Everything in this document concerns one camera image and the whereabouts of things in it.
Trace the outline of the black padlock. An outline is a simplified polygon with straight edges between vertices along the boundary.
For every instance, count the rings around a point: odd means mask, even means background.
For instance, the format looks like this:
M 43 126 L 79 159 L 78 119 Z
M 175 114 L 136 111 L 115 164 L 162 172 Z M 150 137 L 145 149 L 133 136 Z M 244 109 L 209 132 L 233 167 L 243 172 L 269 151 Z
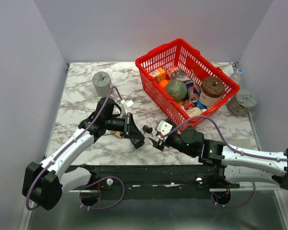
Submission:
M 145 144 L 144 140 L 141 139 L 132 139 L 131 143 L 135 147 L 135 149 L 139 149 L 141 146 Z

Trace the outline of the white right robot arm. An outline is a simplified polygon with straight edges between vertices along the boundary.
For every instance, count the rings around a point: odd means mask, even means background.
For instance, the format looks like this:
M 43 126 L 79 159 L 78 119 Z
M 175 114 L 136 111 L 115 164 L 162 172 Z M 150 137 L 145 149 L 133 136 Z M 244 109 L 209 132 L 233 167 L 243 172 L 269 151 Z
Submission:
M 221 141 L 205 139 L 193 127 L 177 131 L 165 138 L 151 139 L 156 149 L 172 147 L 204 165 L 212 165 L 217 172 L 211 182 L 221 188 L 241 182 L 276 184 L 288 190 L 288 148 L 284 152 L 264 152 L 244 149 Z

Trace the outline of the black headed key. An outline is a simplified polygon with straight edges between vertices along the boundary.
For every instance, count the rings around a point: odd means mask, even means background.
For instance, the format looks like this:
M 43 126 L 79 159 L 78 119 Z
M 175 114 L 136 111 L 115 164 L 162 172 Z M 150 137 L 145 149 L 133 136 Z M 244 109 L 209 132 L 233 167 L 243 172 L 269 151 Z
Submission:
M 152 132 L 153 132 L 153 128 L 152 127 L 149 127 L 147 125 L 144 125 L 142 127 L 142 130 L 143 132 L 147 133 L 147 134 L 150 134 L 151 136 L 153 136 Z

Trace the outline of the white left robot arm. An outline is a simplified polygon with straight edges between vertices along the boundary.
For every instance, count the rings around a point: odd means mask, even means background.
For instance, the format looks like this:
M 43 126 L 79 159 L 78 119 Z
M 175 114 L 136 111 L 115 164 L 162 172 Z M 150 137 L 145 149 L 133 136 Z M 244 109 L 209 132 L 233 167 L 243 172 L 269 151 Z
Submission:
M 32 210 L 29 202 L 50 210 L 59 202 L 63 192 L 79 186 L 92 189 L 96 186 L 96 172 L 84 165 L 67 173 L 69 166 L 87 148 L 105 135 L 106 131 L 119 132 L 121 138 L 130 139 L 138 149 L 144 144 L 144 135 L 136 126 L 128 108 L 132 100 L 117 104 L 113 99 L 103 97 L 95 111 L 82 120 L 72 137 L 55 153 L 40 163 L 30 163 L 24 175 L 22 194 L 26 197 L 26 208 Z

